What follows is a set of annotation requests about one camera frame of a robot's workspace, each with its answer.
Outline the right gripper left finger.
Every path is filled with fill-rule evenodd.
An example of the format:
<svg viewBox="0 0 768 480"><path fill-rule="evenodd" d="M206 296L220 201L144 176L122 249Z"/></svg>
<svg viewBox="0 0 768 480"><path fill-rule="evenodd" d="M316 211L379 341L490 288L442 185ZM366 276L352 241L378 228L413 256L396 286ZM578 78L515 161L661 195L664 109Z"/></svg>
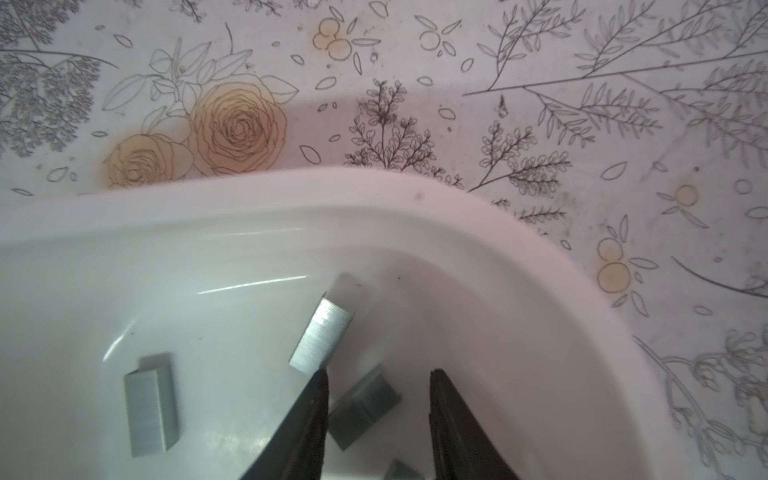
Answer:
<svg viewBox="0 0 768 480"><path fill-rule="evenodd" d="M316 371L241 479L320 479L329 420L329 378Z"/></svg>

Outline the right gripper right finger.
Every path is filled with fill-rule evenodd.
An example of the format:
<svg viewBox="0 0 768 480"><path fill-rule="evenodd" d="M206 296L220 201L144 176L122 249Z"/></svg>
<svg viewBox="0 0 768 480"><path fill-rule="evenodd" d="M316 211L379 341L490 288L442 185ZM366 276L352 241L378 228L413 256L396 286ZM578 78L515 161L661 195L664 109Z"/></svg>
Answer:
<svg viewBox="0 0 768 480"><path fill-rule="evenodd" d="M444 370L430 372L429 393L437 479L519 479Z"/></svg>

